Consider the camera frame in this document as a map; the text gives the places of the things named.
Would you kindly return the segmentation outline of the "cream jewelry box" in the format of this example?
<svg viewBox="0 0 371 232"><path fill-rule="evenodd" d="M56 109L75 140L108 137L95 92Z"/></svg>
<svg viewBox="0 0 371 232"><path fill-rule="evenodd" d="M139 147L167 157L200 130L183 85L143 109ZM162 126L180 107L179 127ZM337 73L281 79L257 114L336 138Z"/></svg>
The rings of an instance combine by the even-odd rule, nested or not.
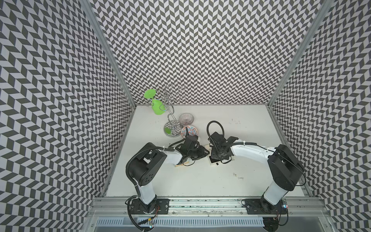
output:
<svg viewBox="0 0 371 232"><path fill-rule="evenodd" d="M210 145L205 145L204 146L206 150L208 150L209 154L207 156L207 158L209 159L209 162L211 165L213 166L218 166L221 164L221 162L219 160L216 160L214 158L211 157L211 151L212 151L212 148L210 147Z"/></svg>

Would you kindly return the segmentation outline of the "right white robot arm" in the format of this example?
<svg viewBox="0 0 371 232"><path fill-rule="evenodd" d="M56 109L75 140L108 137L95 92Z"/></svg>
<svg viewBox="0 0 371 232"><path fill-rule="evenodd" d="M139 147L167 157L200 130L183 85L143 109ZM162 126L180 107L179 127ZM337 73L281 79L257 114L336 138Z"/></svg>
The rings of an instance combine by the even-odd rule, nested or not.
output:
<svg viewBox="0 0 371 232"><path fill-rule="evenodd" d="M302 163L285 145L263 147L233 136L225 139L218 132L209 135L208 140L212 148L211 156L215 160L237 156L268 164L272 183L260 199L260 206L265 210L276 206L288 192L293 191L304 175Z"/></svg>

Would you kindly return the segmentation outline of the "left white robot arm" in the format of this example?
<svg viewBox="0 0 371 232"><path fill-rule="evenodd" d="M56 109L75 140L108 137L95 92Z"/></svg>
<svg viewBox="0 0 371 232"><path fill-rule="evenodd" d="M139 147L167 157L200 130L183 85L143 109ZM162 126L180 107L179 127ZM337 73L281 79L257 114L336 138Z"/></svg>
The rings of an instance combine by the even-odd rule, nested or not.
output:
<svg viewBox="0 0 371 232"><path fill-rule="evenodd" d="M196 135L187 135L167 148L149 142L130 158L126 164L126 176L134 185L139 202L150 210L157 200L151 182L163 164L184 165L188 160L197 161L209 154Z"/></svg>

